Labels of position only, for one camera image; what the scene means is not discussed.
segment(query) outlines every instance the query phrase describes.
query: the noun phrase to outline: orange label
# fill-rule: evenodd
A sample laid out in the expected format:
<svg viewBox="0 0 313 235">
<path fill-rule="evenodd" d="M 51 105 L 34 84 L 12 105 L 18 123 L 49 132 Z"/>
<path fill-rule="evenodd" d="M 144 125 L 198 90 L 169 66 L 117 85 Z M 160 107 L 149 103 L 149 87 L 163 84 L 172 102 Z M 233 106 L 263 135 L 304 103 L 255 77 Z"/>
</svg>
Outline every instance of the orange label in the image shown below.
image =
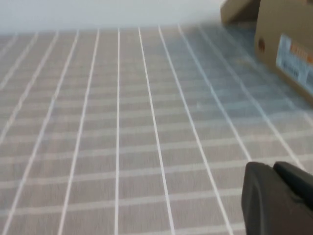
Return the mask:
<svg viewBox="0 0 313 235">
<path fill-rule="evenodd" d="M 298 45 L 292 43 L 290 46 L 290 51 L 306 61 L 309 64 L 313 65 L 313 56 L 308 54 L 303 48 L 299 47 Z"/>
</svg>

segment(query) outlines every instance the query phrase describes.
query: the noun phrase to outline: gray mat surface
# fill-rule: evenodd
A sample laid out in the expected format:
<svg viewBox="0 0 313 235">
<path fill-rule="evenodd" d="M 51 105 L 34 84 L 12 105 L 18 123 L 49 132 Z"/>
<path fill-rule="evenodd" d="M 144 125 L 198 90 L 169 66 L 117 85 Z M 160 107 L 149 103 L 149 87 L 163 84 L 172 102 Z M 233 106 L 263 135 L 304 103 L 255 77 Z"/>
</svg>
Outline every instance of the gray mat surface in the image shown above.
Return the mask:
<svg viewBox="0 0 313 235">
<path fill-rule="evenodd" d="M 0 36 L 2 235 L 243 235 L 248 161 L 313 173 L 309 105 L 204 25 Z"/>
</svg>

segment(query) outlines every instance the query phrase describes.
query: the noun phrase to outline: grid mat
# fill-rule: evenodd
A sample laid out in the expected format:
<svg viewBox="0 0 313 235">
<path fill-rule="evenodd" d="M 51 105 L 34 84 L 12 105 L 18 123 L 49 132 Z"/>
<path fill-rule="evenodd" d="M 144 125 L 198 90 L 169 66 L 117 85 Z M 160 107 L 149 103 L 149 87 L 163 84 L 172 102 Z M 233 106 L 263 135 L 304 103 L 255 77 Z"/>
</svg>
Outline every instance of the grid mat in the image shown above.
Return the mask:
<svg viewBox="0 0 313 235">
<path fill-rule="evenodd" d="M 253 34 L 1 36 L 1 234 L 245 234 L 248 161 L 313 173 L 312 110 Z"/>
</svg>

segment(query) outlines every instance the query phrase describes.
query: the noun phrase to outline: black object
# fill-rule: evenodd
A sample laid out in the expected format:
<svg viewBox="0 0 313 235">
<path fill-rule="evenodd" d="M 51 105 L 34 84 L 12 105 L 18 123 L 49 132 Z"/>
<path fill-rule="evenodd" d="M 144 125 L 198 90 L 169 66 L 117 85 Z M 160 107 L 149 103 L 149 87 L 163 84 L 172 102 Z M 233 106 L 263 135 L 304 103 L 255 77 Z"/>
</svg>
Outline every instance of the black object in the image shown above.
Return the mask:
<svg viewBox="0 0 313 235">
<path fill-rule="evenodd" d="M 241 204 L 247 235 L 313 235 L 313 176 L 289 163 L 249 162 Z"/>
</svg>

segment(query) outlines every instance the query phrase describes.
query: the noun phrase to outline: cardboard box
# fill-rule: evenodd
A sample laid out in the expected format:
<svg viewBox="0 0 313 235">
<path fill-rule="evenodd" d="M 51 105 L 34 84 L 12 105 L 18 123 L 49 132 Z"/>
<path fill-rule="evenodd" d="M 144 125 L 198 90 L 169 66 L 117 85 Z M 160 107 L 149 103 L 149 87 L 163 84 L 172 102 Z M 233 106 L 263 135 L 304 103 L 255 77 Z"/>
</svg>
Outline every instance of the cardboard box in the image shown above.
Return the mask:
<svg viewBox="0 0 313 235">
<path fill-rule="evenodd" d="M 256 22 L 260 0 L 227 0 L 221 6 L 223 24 Z"/>
<path fill-rule="evenodd" d="M 313 4 L 261 0 L 255 50 L 271 70 L 313 104 Z"/>
</svg>

